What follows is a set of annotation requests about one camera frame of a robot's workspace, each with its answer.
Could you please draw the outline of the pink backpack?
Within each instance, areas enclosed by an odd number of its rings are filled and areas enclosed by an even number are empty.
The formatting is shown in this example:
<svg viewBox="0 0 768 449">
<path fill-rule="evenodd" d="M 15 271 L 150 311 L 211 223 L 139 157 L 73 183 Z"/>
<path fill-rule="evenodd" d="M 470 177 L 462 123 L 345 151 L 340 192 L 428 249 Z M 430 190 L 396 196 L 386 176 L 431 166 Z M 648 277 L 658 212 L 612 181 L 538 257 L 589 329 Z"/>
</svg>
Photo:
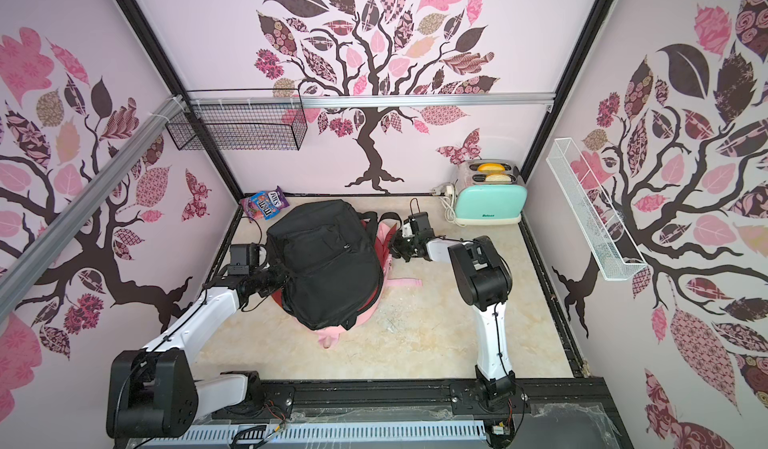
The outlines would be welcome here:
<svg viewBox="0 0 768 449">
<path fill-rule="evenodd" d="M 377 253 L 380 265 L 383 271 L 383 283 L 382 289 L 379 291 L 379 295 L 376 296 L 366 307 L 366 309 L 357 317 L 353 327 L 357 325 L 363 325 L 375 314 L 378 309 L 379 300 L 383 294 L 385 288 L 394 287 L 421 287 L 423 282 L 420 279 L 414 278 L 391 278 L 390 270 L 392 268 L 393 256 L 389 251 L 389 243 L 394 239 L 396 231 L 399 229 L 399 223 L 389 225 L 387 222 L 379 222 L 377 226 L 377 232 L 375 236 L 374 248 Z M 318 343 L 324 349 L 330 349 L 339 342 L 342 334 L 347 333 L 348 329 L 343 326 L 326 327 L 320 330 L 316 330 L 314 334 L 317 336 Z"/>
</svg>

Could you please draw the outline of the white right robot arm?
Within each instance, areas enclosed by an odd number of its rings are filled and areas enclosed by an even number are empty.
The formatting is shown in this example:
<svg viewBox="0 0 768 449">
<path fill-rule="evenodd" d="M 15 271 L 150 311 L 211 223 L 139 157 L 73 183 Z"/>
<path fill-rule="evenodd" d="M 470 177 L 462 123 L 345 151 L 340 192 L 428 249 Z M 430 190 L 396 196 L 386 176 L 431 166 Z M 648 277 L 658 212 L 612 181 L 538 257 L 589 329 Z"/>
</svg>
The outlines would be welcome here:
<svg viewBox="0 0 768 449">
<path fill-rule="evenodd" d="M 461 299 L 472 308 L 478 337 L 476 380 L 483 402 L 492 407 L 516 394 L 516 376 L 509 358 L 505 314 L 513 278 L 490 237 L 473 239 L 397 235 L 390 253 L 405 261 L 422 258 L 448 263 Z"/>
</svg>

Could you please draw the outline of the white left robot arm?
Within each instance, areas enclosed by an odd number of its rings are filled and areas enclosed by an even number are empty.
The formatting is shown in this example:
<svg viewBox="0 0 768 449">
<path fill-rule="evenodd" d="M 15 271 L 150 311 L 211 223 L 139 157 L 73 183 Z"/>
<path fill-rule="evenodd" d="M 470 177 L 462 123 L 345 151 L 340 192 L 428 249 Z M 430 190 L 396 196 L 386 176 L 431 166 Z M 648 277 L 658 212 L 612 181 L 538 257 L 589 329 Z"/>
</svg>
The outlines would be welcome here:
<svg viewBox="0 0 768 449">
<path fill-rule="evenodd" d="M 253 295 L 263 301 L 282 289 L 283 270 L 236 270 L 228 265 L 202 286 L 180 319 L 139 350 L 125 350 L 112 362 L 106 433 L 115 440 L 175 438 L 193 423 L 251 400 L 267 406 L 253 373 L 226 373 L 197 381 L 192 363 L 218 328 L 243 310 Z"/>
</svg>

